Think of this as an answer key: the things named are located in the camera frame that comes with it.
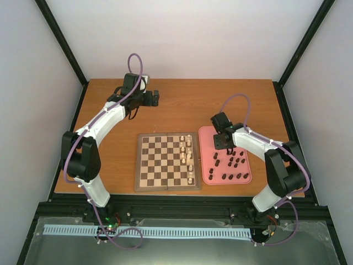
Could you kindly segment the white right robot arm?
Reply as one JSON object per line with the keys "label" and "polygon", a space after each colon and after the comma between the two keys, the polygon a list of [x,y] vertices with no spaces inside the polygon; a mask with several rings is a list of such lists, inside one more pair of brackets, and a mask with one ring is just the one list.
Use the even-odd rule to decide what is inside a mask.
{"label": "white right robot arm", "polygon": [[248,125],[250,100],[243,123],[232,123],[224,113],[226,103],[219,113],[211,117],[216,132],[215,146],[220,150],[240,147],[265,163],[267,185],[252,198],[248,214],[262,214],[271,208],[289,203],[292,196],[306,192],[311,183],[303,153],[294,141],[280,142],[253,131]]}

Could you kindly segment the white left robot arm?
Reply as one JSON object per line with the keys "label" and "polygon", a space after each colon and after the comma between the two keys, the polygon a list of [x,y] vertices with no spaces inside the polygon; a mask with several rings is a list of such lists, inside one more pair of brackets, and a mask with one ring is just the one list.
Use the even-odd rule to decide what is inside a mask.
{"label": "white left robot arm", "polygon": [[99,145],[116,124],[126,117],[134,118],[133,110],[158,106],[159,92],[146,90],[149,79],[149,75],[125,74],[123,85],[114,90],[90,122],[62,136],[60,167],[63,177],[67,183],[76,184],[87,193],[88,202],[97,207],[95,215],[102,222],[111,221],[115,209],[108,204],[110,194],[99,175]]}

